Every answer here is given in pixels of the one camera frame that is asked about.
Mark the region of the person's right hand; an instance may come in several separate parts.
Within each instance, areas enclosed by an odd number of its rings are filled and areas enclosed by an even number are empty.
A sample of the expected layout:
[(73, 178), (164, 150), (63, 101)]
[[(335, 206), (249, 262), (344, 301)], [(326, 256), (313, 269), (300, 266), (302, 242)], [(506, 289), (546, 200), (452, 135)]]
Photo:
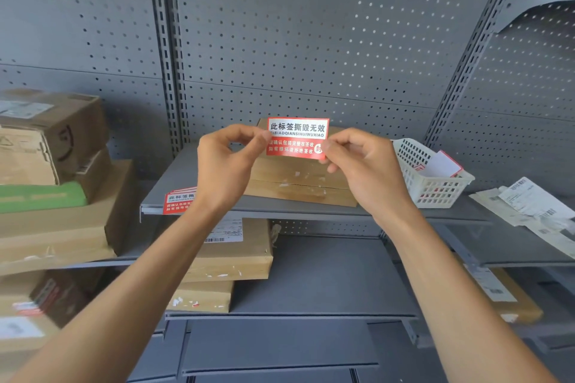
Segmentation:
[(382, 226), (407, 218), (416, 210), (408, 194), (392, 141), (357, 128), (348, 128), (325, 141), (347, 145), (356, 155), (351, 163), (326, 163), (328, 172), (340, 170), (358, 204)]

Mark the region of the person's left hand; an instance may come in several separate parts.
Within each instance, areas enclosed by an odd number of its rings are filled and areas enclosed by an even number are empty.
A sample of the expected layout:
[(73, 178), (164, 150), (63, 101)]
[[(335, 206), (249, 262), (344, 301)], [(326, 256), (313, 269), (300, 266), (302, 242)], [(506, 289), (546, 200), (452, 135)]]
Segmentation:
[(227, 213), (244, 194), (251, 178), (254, 161), (232, 161), (232, 152), (240, 143), (230, 142), (231, 135), (272, 135), (257, 126), (233, 124), (204, 135), (197, 148), (198, 177), (195, 203), (217, 212)]

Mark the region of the red and white sticker label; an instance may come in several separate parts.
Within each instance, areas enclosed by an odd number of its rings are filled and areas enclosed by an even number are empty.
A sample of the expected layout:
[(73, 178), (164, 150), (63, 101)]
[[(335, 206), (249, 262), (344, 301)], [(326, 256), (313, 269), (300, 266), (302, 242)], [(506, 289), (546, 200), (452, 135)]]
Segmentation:
[(325, 158), (322, 143), (328, 138), (329, 118), (267, 118), (264, 128), (272, 134), (267, 156)]

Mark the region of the person's right forearm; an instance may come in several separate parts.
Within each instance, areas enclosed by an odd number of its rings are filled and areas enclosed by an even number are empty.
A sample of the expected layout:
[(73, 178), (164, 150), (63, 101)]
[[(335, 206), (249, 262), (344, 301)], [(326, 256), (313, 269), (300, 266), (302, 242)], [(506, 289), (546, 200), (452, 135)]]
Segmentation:
[(449, 383), (559, 383), (415, 206), (361, 205), (399, 253)]

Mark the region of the person's left forearm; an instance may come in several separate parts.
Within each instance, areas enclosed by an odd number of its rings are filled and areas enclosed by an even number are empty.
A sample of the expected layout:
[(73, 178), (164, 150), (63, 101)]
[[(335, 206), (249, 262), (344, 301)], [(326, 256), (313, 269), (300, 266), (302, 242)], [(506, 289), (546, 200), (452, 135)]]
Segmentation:
[(233, 205), (193, 202), (8, 383), (126, 383), (205, 239)]

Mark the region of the flat brown cardboard parcel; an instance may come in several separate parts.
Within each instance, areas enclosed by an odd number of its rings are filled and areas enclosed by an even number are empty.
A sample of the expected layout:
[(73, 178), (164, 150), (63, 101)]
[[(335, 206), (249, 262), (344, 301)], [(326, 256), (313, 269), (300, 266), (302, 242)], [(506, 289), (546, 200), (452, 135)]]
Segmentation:
[[(264, 128), (267, 118), (260, 118), (257, 127)], [(328, 135), (340, 132), (329, 122)], [(262, 153), (255, 161), (244, 194), (282, 200), (356, 207), (346, 177), (341, 171), (329, 173), (320, 160)]]

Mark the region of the gray metal shelf board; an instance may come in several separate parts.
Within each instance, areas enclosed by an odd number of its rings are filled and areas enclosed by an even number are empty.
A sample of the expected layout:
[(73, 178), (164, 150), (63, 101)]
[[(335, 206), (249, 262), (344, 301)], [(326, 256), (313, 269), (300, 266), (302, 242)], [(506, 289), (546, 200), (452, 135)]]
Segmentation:
[(466, 194), (451, 208), (421, 212), (467, 263), (490, 268), (575, 267), (574, 258), (527, 227), (510, 225)]
[(190, 319), (416, 319), (419, 310), (380, 239), (280, 237), (268, 279), (239, 281), (230, 312)]
[(364, 321), (352, 319), (191, 320), (182, 377), (378, 367)]
[[(197, 142), (186, 145), (155, 183), (140, 204), (140, 213), (161, 215), (168, 192), (197, 185)], [(420, 210), (429, 223), (485, 226), (491, 225), (472, 201), (458, 199), (448, 209)], [(254, 218), (277, 220), (314, 220), (335, 222), (371, 222), (372, 217), (360, 206), (334, 206), (275, 198), (242, 196), (225, 215), (226, 219)]]

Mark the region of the stack of red stickers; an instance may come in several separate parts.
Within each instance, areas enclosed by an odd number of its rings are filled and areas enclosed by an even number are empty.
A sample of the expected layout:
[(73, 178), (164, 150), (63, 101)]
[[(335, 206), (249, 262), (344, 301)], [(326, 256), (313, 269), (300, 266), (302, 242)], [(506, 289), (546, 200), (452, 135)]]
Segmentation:
[(169, 191), (163, 202), (162, 215), (178, 215), (186, 212), (196, 197), (197, 186)]

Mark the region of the gray perforated back panel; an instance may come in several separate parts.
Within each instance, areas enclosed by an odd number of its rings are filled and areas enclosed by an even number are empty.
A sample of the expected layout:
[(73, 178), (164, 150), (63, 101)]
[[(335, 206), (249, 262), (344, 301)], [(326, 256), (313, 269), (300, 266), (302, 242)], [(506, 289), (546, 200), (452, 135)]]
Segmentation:
[(491, 36), (434, 146), (475, 177), (468, 193), (528, 177), (575, 197), (575, 1)]
[(273, 116), (426, 142), (496, 0), (170, 0), (184, 142)]
[(0, 0), (0, 91), (103, 100), (115, 159), (155, 180), (173, 160), (153, 0)]

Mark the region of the gray slotted shelf upright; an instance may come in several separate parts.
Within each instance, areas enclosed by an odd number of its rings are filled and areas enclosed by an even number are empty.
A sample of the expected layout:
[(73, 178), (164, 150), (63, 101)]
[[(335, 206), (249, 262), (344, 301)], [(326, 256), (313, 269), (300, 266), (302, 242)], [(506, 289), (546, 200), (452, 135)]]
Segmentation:
[(162, 64), (170, 145), (173, 156), (177, 156), (184, 145), (181, 100), (185, 89), (178, 0), (152, 2)]
[(494, 24), (499, 16), (503, 1), (487, 0), (486, 6), (424, 137), (424, 144), (432, 150), (438, 149), (442, 132), (458, 108), (464, 91), (470, 82), (471, 75), (478, 66), (485, 47), (492, 36)]

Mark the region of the thin brown cardboard parcel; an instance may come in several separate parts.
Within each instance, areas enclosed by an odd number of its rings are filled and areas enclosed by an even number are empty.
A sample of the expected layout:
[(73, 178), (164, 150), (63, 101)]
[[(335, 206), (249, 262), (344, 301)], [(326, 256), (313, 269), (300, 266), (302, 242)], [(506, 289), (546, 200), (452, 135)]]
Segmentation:
[(183, 282), (176, 288), (167, 311), (227, 314), (233, 290), (234, 281)]

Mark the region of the small brown cardboard box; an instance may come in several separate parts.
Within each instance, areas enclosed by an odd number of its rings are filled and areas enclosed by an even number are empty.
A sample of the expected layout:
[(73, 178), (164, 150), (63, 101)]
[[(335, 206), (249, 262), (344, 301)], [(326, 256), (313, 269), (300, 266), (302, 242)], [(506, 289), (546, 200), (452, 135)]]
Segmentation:
[(89, 205), (93, 201), (111, 169), (112, 161), (107, 147), (98, 151), (78, 169), (74, 183), (78, 187), (78, 194), (82, 196), (83, 205)]

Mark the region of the brown cardboard box with label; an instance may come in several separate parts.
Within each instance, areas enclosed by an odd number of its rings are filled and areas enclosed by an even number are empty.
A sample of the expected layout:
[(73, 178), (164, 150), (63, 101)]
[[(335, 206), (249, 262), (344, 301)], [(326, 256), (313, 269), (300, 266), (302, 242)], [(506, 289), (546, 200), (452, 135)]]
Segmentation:
[(97, 96), (0, 91), (0, 185), (66, 183), (108, 141)]

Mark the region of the white paper shipping slips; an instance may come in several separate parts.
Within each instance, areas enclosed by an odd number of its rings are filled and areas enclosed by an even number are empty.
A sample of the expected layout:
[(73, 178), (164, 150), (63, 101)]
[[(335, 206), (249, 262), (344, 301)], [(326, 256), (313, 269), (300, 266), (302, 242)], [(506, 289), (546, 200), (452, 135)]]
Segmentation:
[(511, 186), (479, 191), (470, 198), (514, 227), (525, 227), (575, 260), (575, 209), (527, 177)]

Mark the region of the yellow-brown parcel with white label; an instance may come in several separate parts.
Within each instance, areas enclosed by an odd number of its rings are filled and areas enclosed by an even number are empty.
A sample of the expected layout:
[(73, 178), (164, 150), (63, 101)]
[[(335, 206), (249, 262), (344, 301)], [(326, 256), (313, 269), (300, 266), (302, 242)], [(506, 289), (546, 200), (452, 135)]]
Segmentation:
[(472, 268), (460, 256), (454, 256), (504, 321), (534, 324), (542, 319), (543, 310), (504, 269)]

